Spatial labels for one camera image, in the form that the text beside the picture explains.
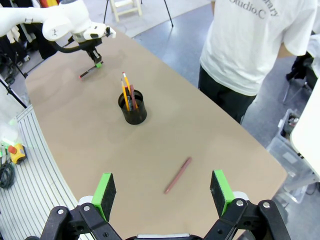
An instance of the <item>table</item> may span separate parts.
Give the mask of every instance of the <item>table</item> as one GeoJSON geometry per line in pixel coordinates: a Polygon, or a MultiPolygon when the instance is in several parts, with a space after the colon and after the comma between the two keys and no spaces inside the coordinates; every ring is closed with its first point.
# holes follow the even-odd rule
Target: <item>table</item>
{"type": "Polygon", "coordinates": [[[315,181],[320,179],[320,84],[317,82],[303,110],[299,122],[294,127],[290,141],[293,149],[304,157],[304,161],[313,170],[315,181]]]}
{"type": "Polygon", "coordinates": [[[57,53],[26,86],[74,196],[93,195],[102,173],[114,174],[110,223],[123,239],[138,233],[204,236],[218,219],[209,191],[213,169],[223,169],[232,189],[253,203],[272,198],[285,170],[209,98],[120,32],[97,50],[103,67],[85,80],[78,76],[93,65],[85,52],[57,53]],[[123,71],[144,95],[141,125],[126,123],[118,107],[123,71]],[[163,194],[187,157],[192,163],[163,194]]]}

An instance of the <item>corrugated metal panel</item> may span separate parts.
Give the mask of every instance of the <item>corrugated metal panel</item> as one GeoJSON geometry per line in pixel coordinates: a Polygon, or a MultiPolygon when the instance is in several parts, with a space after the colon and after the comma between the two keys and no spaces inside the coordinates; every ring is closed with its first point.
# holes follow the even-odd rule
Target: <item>corrugated metal panel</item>
{"type": "MultiPolygon", "coordinates": [[[[51,209],[73,209],[77,200],[47,146],[32,105],[17,116],[27,159],[15,165],[14,184],[0,188],[0,232],[4,240],[40,237],[51,209]]],[[[93,240],[90,234],[81,240],[93,240]]]]}

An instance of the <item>concrete floor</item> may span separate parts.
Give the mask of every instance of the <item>concrete floor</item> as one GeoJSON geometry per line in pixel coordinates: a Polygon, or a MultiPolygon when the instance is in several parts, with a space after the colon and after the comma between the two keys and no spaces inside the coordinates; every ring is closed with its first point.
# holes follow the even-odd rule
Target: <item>concrete floor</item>
{"type": "MultiPolygon", "coordinates": [[[[199,58],[212,20],[211,6],[206,5],[176,17],[173,20],[174,28],[171,28],[169,22],[164,22],[134,39],[197,87],[199,58]]],[[[279,120],[284,117],[287,109],[301,113],[310,96],[309,92],[302,91],[288,104],[282,104],[288,87],[285,75],[290,72],[294,60],[294,57],[277,60],[242,122],[242,126],[265,148],[276,135],[279,120]]],[[[290,88],[289,96],[303,83],[302,80],[296,80],[290,88]]],[[[308,192],[313,189],[314,185],[311,185],[308,192]]],[[[293,240],[319,239],[320,229],[316,226],[320,222],[320,215],[315,210],[319,203],[320,193],[316,190],[313,195],[305,195],[301,204],[290,203],[286,206],[287,228],[293,240]]]]}

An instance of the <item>white chair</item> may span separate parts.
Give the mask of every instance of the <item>white chair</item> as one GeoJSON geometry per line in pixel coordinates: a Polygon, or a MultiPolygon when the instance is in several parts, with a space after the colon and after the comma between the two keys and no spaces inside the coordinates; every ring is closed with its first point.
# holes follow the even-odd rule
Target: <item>white chair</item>
{"type": "Polygon", "coordinates": [[[137,11],[139,16],[142,16],[141,4],[139,0],[120,0],[120,1],[110,0],[110,3],[111,3],[112,12],[117,22],[119,22],[120,15],[131,13],[131,12],[137,11]],[[124,11],[118,10],[118,8],[122,8],[127,5],[131,5],[132,8],[124,11]]]}

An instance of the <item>red pencil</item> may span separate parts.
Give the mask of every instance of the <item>red pencil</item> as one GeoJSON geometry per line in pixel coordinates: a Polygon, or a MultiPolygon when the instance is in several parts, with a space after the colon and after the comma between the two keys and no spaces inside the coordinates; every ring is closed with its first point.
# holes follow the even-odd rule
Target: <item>red pencil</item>
{"type": "Polygon", "coordinates": [[[167,194],[168,192],[170,192],[170,190],[174,187],[174,185],[177,183],[177,181],[179,180],[179,178],[181,177],[181,175],[184,173],[184,171],[186,170],[186,168],[188,167],[188,165],[191,163],[192,158],[188,157],[186,159],[186,161],[184,162],[184,164],[182,165],[182,167],[180,168],[180,170],[178,171],[178,173],[175,175],[174,179],[170,182],[169,186],[166,188],[166,190],[164,191],[164,194],[167,194]]]}

